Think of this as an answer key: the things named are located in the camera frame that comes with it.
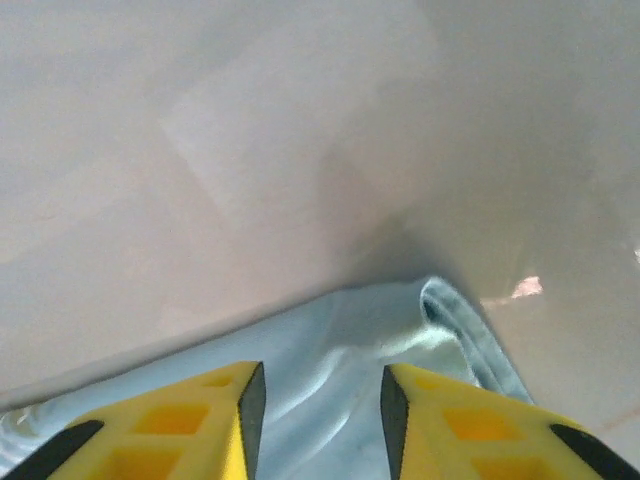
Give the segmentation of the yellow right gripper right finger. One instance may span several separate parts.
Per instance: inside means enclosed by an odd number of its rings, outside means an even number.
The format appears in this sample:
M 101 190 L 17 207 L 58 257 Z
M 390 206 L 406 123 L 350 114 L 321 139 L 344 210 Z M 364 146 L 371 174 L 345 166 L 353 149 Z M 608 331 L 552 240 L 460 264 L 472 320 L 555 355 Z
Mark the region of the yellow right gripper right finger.
M 393 479 L 636 479 L 578 423 L 410 364 L 384 367 L 380 412 Z

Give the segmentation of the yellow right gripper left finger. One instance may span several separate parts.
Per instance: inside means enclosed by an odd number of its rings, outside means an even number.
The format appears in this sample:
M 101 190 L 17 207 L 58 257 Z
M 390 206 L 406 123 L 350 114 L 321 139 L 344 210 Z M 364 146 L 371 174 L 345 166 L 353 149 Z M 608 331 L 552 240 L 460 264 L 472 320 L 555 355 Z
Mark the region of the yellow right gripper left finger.
M 90 411 L 17 466 L 20 479 L 253 479 L 264 366 L 241 361 Z

